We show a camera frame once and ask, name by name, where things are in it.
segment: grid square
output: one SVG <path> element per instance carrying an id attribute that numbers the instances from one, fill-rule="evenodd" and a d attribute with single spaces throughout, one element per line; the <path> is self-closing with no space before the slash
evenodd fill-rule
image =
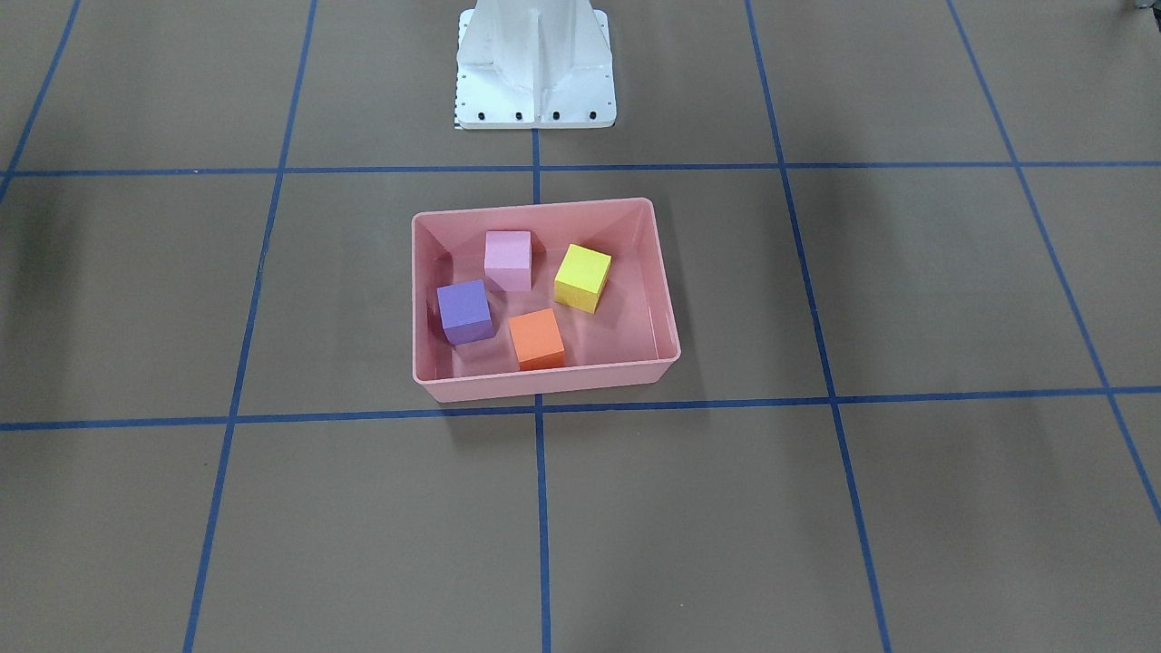
<path id="1" fill-rule="evenodd" d="M 81 3 L 21 170 L 277 165 L 307 12 Z"/>
<path id="2" fill-rule="evenodd" d="M 179 651 L 221 426 L 0 433 L 7 651 Z"/>
<path id="3" fill-rule="evenodd" d="M 1104 397 L 843 409 L 899 651 L 1146 651 L 1161 538 Z"/>
<path id="4" fill-rule="evenodd" d="M 0 2 L 0 171 L 8 168 L 24 122 L 64 31 L 71 0 Z"/>
<path id="5" fill-rule="evenodd" d="M 1158 170 L 1025 174 L 1110 382 L 1161 383 Z"/>
<path id="6" fill-rule="evenodd" d="M 956 2 L 1021 159 L 1161 159 L 1158 26 L 1132 5 Z"/>
<path id="7" fill-rule="evenodd" d="M 944 2 L 755 5 L 786 160 L 1008 160 Z"/>
<path id="8" fill-rule="evenodd" d="M 239 428 L 197 651 L 533 651 L 531 416 Z"/>
<path id="9" fill-rule="evenodd" d="M 224 415 L 266 175 L 17 179 L 0 204 L 0 421 Z"/>
<path id="10" fill-rule="evenodd" d="M 1161 394 L 1122 395 L 1117 397 L 1117 403 L 1153 490 L 1161 490 Z"/>
<path id="11" fill-rule="evenodd" d="M 527 204 L 531 181 L 502 172 L 287 177 L 243 412 L 437 408 L 411 378 L 411 218 Z"/>
<path id="12" fill-rule="evenodd" d="M 657 383 L 547 402 L 827 394 L 777 172 L 560 172 L 541 184 L 545 201 L 654 202 L 682 338 L 682 358 Z"/>
<path id="13" fill-rule="evenodd" d="M 616 124 L 541 131 L 546 164 L 774 160 L 742 2 L 592 5 L 608 14 Z"/>
<path id="14" fill-rule="evenodd" d="M 823 407 L 547 415 L 553 650 L 878 647 Z"/>
<path id="15" fill-rule="evenodd" d="M 531 165 L 528 130 L 455 124 L 460 13 L 471 0 L 320 2 L 293 165 Z"/>
<path id="16" fill-rule="evenodd" d="M 839 394 L 1099 385 L 1011 170 L 792 180 Z"/>

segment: blue tape grid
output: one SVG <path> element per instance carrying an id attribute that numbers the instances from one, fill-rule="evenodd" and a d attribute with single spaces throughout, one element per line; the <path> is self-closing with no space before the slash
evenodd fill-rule
<path id="1" fill-rule="evenodd" d="M 214 532 L 217 515 L 222 501 L 222 491 L 225 483 L 225 474 L 229 465 L 230 449 L 235 426 L 237 424 L 259 423 L 297 423 L 297 422 L 338 422 L 353 419 L 408 419 L 408 418 L 444 418 L 460 416 L 488 416 L 488 415 L 533 415 L 535 418 L 535 446 L 536 446 L 536 476 L 538 476 L 538 503 L 540 522 L 540 565 L 541 565 L 541 633 L 542 648 L 546 652 L 551 650 L 551 610 L 550 610 L 550 582 L 549 582 L 549 539 L 548 539 L 548 497 L 547 497 L 547 465 L 545 446 L 545 422 L 546 414 L 563 412 L 589 412 L 589 411 L 627 411 L 627 410 L 686 410 L 686 409 L 741 409 L 758 407 L 787 407 L 787 406 L 829 406 L 834 418 L 835 431 L 838 438 L 839 451 L 843 458 L 843 467 L 846 474 L 848 489 L 851 498 L 851 507 L 858 528 L 860 546 L 863 550 L 864 564 L 866 567 L 867 581 L 872 594 L 877 622 L 879 626 L 881 645 L 885 651 L 892 650 L 890 638 L 887 629 L 885 610 L 878 588 L 874 569 L 874 560 L 871 552 L 870 539 L 863 518 L 861 505 L 858 495 L 858 485 L 854 469 L 850 459 L 846 445 L 845 431 L 842 422 L 841 407 L 844 404 L 867 404 L 867 403 L 901 403 L 901 402 L 929 402 L 929 401 L 987 401 L 987 400 L 1010 400 L 1029 397 L 1067 397 L 1067 396 L 1104 396 L 1113 412 L 1118 428 L 1125 440 L 1133 464 L 1140 476 L 1142 487 L 1153 505 L 1154 514 L 1161 522 L 1161 505 L 1159 505 L 1156 493 L 1152 481 L 1144 467 L 1135 443 L 1130 433 L 1117 402 L 1118 395 L 1138 394 L 1161 394 L 1161 386 L 1139 387 L 1113 387 L 1110 385 L 1099 356 L 1093 344 L 1088 328 L 1084 323 L 1080 307 L 1068 284 L 1063 266 L 1057 256 L 1055 247 L 1050 237 L 1048 230 L 1040 216 L 1036 198 L 1029 186 L 1024 174 L 1027 167 L 1074 167 L 1074 168 L 1101 168 L 1101 167 L 1161 167 L 1161 160 L 1090 160 L 1090 162 L 1022 162 L 1017 157 L 1008 130 L 1003 123 L 990 88 L 975 57 L 967 31 L 959 16 L 953 0 L 945 0 L 947 8 L 959 31 L 964 48 L 971 60 L 976 79 L 980 84 L 988 106 L 993 113 L 996 127 L 1000 130 L 1004 146 L 1008 150 L 1007 162 L 838 162 L 838 163 L 788 163 L 781 146 L 781 138 L 778 130 L 777 114 L 774 112 L 773 94 L 770 89 L 762 46 L 757 34 L 753 16 L 753 8 L 750 0 L 744 0 L 747 17 L 749 21 L 750 35 L 752 40 L 755 59 L 758 66 L 763 95 L 766 103 L 767 117 L 770 120 L 771 137 L 774 143 L 777 162 L 769 163 L 708 163 L 708 164 L 625 164 L 625 165 L 543 165 L 540 160 L 540 134 L 532 131 L 532 165 L 467 165 L 467 166 L 288 166 L 287 159 L 294 131 L 294 120 L 297 112 L 298 98 L 302 91 L 303 74 L 305 72 L 307 59 L 310 50 L 310 40 L 317 12 L 317 0 L 311 0 L 308 15 L 305 34 L 300 53 L 298 70 L 295 78 L 294 92 L 291 94 L 290 108 L 288 110 L 286 132 L 283 136 L 282 150 L 279 165 L 276 167 L 208 167 L 208 168 L 157 168 L 157 170 L 49 170 L 49 171 L 22 171 L 19 170 L 21 157 L 33 131 L 36 117 L 48 94 L 52 77 L 56 73 L 60 58 L 65 51 L 68 37 L 72 33 L 77 14 L 80 9 L 81 0 L 74 0 L 65 22 L 59 43 L 53 52 L 53 57 L 45 73 L 44 80 L 29 112 L 28 120 L 21 131 L 16 149 L 13 152 L 8 166 L 0 179 L 0 202 L 3 201 L 8 188 L 14 179 L 19 178 L 56 178 L 56 177 L 173 177 L 173 175 L 214 175 L 214 174 L 269 174 L 274 177 L 274 188 L 271 195 L 271 206 L 267 215 L 266 230 L 262 237 L 262 245 L 259 253 L 258 270 L 254 277 L 253 293 L 250 304 L 250 314 L 246 322 L 246 331 L 243 338 L 243 346 L 239 353 L 238 369 L 235 379 L 233 393 L 231 395 L 230 411 L 225 416 L 193 416 L 193 417 L 160 417 L 140 419 L 95 419 L 95 421 L 62 421 L 62 422 L 10 422 L 0 423 L 0 432 L 13 431 L 46 431 L 59 429 L 111 429 L 111 428 L 144 428 L 144 426 L 186 426 L 186 425 L 224 425 L 222 451 L 217 476 L 215 480 L 214 496 L 210 512 L 207 519 L 205 537 L 203 541 L 202 557 L 199 564 L 197 580 L 190 605 L 189 620 L 183 644 L 183 651 L 190 652 L 196 636 L 197 619 L 201 609 L 201 601 L 205 586 L 205 576 L 209 568 L 209 560 L 212 552 Z M 1004 392 L 975 392 L 975 393 L 925 393 L 925 394 L 896 394 L 896 395 L 861 395 L 839 396 L 835 392 L 834 378 L 825 349 L 825 338 L 819 317 L 817 304 L 815 302 L 814 289 L 810 281 L 809 265 L 801 234 L 798 224 L 796 209 L 794 207 L 793 191 L 791 187 L 788 171 L 791 170 L 836 170 L 836 168 L 1011 168 L 1016 172 L 1021 186 L 1024 189 L 1029 207 L 1036 220 L 1044 245 L 1048 251 L 1058 280 L 1068 300 L 1069 308 L 1081 331 L 1089 357 L 1101 380 L 1098 388 L 1061 388 L 1061 389 L 1030 389 L 1030 390 L 1004 390 Z M 536 395 L 535 402 L 531 407 L 503 407 L 503 408 L 473 408 L 473 409 L 431 409 L 431 410 L 387 410 L 387 411 L 361 411 L 361 412 L 316 412 L 316 414 L 272 414 L 272 415 L 239 415 L 241 389 L 245 380 L 246 364 L 248 360 L 250 344 L 253 337 L 254 323 L 258 315 L 259 300 L 262 286 L 262 270 L 266 256 L 269 251 L 269 241 L 273 232 L 277 204 L 281 195 L 283 179 L 287 174 L 394 174 L 394 173 L 445 173 L 445 172 L 531 172 L 533 175 L 533 202 L 541 201 L 541 175 L 545 172 L 604 172 L 604 171 L 678 171 L 678 170 L 772 170 L 778 171 L 786 196 L 787 210 L 789 213 L 791 225 L 794 232 L 795 247 L 799 256 L 800 270 L 807 302 L 810 307 L 810 315 L 814 323 L 816 346 L 819 349 L 820 361 L 827 386 L 827 396 L 816 397 L 783 397 L 783 399 L 752 399 L 752 400 L 707 400 L 707 401 L 676 401 L 676 402 L 628 402 L 628 403 L 603 403 L 603 404 L 562 404 L 546 406 L 543 397 Z"/>

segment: pink plastic bin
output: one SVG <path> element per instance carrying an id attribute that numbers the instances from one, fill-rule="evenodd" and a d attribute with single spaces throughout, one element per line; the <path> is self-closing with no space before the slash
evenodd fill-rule
<path id="1" fill-rule="evenodd" d="M 532 231 L 532 292 L 488 289 L 496 337 L 453 347 L 435 289 L 479 279 L 484 234 Z M 597 313 L 553 300 L 569 244 L 613 257 Z M 412 359 L 437 401 L 467 401 L 652 383 L 682 356 L 652 202 L 643 198 L 421 213 L 411 221 Z M 551 308 L 565 367 L 520 372 L 507 318 Z"/>

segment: cube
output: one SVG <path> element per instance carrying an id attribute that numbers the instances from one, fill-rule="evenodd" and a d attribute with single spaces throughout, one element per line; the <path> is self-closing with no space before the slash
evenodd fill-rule
<path id="1" fill-rule="evenodd" d="M 506 292 L 532 289 L 532 232 L 489 231 L 484 235 L 484 277 Z"/>
<path id="2" fill-rule="evenodd" d="M 509 331 L 521 372 L 564 367 L 564 340 L 553 309 L 510 317 Z"/>
<path id="3" fill-rule="evenodd" d="M 435 296 L 447 342 L 462 345 L 496 335 L 483 279 L 437 288 Z"/>
<path id="4" fill-rule="evenodd" d="M 612 263 L 613 257 L 608 254 L 580 245 L 569 245 L 561 268 L 556 272 L 553 288 L 556 301 L 587 313 L 597 313 L 597 302 L 605 289 Z"/>

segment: pink cube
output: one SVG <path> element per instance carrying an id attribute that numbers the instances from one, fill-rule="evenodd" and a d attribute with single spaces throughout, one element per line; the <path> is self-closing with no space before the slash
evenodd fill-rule
<path id="1" fill-rule="evenodd" d="M 532 232 L 489 231 L 484 235 L 484 277 L 500 290 L 532 289 Z"/>

